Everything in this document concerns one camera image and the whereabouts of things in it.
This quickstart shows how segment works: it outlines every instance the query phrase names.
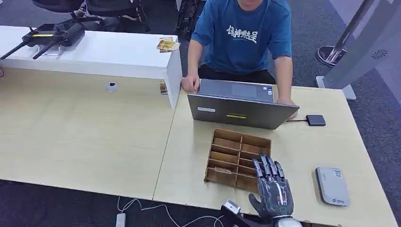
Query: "wooden organizer box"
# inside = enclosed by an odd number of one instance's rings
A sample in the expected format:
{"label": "wooden organizer box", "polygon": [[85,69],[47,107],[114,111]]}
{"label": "wooden organizer box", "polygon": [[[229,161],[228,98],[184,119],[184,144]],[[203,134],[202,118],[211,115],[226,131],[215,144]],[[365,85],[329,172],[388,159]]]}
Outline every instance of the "wooden organizer box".
{"label": "wooden organizer box", "polygon": [[258,193],[252,158],[270,157],[271,140],[215,129],[210,146],[205,182],[212,181]]}

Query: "white sticker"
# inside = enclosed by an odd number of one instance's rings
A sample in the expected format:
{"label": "white sticker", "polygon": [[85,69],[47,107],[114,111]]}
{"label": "white sticker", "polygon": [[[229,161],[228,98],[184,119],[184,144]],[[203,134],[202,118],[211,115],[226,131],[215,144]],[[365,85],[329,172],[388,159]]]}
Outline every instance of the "white sticker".
{"label": "white sticker", "polygon": [[341,171],[334,170],[334,175],[336,175],[336,177],[342,178],[341,177]]}
{"label": "white sticker", "polygon": [[211,112],[211,113],[215,113],[216,112],[216,109],[204,108],[204,107],[199,107],[199,106],[198,106],[198,110],[199,111],[205,111],[205,112]]}

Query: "white power bank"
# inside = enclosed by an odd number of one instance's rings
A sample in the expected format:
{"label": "white power bank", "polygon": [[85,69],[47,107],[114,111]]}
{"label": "white power bank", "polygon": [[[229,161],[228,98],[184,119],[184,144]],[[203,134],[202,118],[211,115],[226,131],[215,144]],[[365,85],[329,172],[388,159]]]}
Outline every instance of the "white power bank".
{"label": "white power bank", "polygon": [[323,201],[336,206],[349,205],[349,194],[340,169],[317,167],[316,175]]}
{"label": "white power bank", "polygon": [[115,227],[125,227],[125,213],[117,214]]}

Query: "light wood tabletop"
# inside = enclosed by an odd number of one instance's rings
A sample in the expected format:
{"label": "light wood tabletop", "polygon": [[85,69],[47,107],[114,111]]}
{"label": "light wood tabletop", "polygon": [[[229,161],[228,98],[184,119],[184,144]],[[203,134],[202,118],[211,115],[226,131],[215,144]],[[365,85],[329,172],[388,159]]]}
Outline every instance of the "light wood tabletop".
{"label": "light wood tabletop", "polygon": [[[335,226],[397,226],[342,91],[294,87],[292,98],[301,107],[296,119],[321,114],[327,125],[287,122],[271,131],[194,121],[181,91],[153,199],[211,209],[220,209],[231,199],[242,212],[256,214],[248,192],[203,181],[212,133],[222,128],[272,140],[271,156],[289,180],[295,218]],[[343,171],[348,207],[321,200],[315,176],[318,166]]]}
{"label": "light wood tabletop", "polygon": [[152,199],[174,115],[158,79],[5,69],[0,106],[0,179]]}

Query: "white cable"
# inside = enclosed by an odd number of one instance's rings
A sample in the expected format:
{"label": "white cable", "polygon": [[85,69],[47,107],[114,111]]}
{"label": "white cable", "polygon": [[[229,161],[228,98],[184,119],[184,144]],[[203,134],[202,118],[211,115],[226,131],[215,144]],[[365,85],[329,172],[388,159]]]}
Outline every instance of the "white cable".
{"label": "white cable", "polygon": [[185,224],[185,225],[183,225],[183,226],[179,226],[179,225],[174,221],[174,219],[171,217],[170,212],[168,212],[168,208],[167,208],[167,206],[166,206],[165,204],[161,204],[161,205],[158,205],[158,206],[155,206],[155,207],[142,208],[142,204],[140,203],[140,201],[139,201],[138,199],[135,198],[135,199],[130,200],[122,209],[120,209],[120,198],[121,198],[121,196],[118,197],[117,209],[118,209],[121,213],[123,213],[124,211],[126,211],[133,203],[135,203],[135,202],[137,201],[137,202],[139,203],[140,211],[151,210],[151,209],[158,208],[158,207],[164,207],[164,208],[166,209],[166,211],[167,211],[167,215],[170,217],[171,221],[174,222],[174,224],[175,224],[177,227],[187,227],[188,225],[190,225],[190,224],[194,223],[195,221],[200,220],[200,219],[202,219],[202,218],[213,218],[213,219],[215,219],[215,221],[214,221],[214,223],[213,223],[213,227],[216,227],[216,223],[217,223],[217,222],[219,222],[219,223],[221,224],[221,226],[224,227],[223,222],[221,222],[221,220],[220,220],[220,218],[224,217],[224,215],[222,215],[222,216],[220,216],[220,217],[218,217],[218,218],[217,218],[217,217],[214,217],[214,216],[203,216],[203,217],[197,218],[197,219],[195,219],[195,220],[193,220],[193,221],[190,221],[190,222],[188,222],[187,224]]}

